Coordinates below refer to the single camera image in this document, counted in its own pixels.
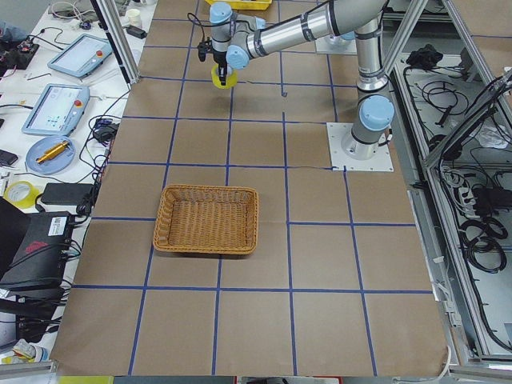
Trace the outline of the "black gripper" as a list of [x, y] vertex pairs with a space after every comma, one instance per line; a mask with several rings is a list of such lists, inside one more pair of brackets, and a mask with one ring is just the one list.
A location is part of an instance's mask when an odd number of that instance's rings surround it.
[[228, 41], [219, 41], [212, 38], [212, 50], [214, 61], [218, 64], [218, 80], [221, 86], [226, 85], [226, 53], [228, 49]]

